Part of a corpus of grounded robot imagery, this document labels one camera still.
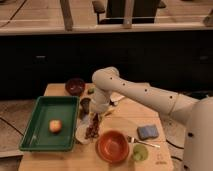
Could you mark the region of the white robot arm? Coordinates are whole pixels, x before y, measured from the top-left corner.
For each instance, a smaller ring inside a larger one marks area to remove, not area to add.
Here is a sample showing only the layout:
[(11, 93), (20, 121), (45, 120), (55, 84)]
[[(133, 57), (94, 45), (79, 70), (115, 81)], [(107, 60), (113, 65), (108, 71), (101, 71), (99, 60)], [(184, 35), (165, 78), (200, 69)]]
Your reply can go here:
[(120, 77), (115, 67), (95, 71), (95, 92), (90, 110), (107, 111), (110, 96), (117, 92), (186, 126), (182, 171), (213, 171), (213, 97), (201, 100)]

